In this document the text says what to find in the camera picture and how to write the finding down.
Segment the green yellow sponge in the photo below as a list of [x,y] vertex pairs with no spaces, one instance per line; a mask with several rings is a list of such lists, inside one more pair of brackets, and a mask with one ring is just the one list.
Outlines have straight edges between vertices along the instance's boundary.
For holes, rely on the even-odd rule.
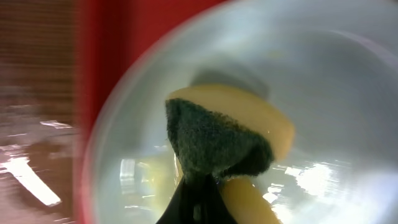
[[237,223],[277,223],[250,179],[287,155],[295,135],[292,122],[262,98],[227,85],[176,90],[165,110],[181,180],[212,175]]

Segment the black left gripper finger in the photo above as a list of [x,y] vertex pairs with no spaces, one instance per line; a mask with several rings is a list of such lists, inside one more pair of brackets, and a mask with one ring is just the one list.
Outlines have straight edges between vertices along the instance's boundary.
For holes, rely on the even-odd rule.
[[212,175],[198,182],[183,178],[157,224],[237,224]]

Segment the light blue plate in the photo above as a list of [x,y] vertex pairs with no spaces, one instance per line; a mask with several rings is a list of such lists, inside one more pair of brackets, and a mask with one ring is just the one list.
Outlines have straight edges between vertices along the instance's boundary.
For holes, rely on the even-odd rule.
[[181,173],[164,99],[254,92],[295,126],[254,179],[282,223],[397,222],[397,2],[236,1],[172,31],[127,70],[85,156],[85,223],[155,223]]

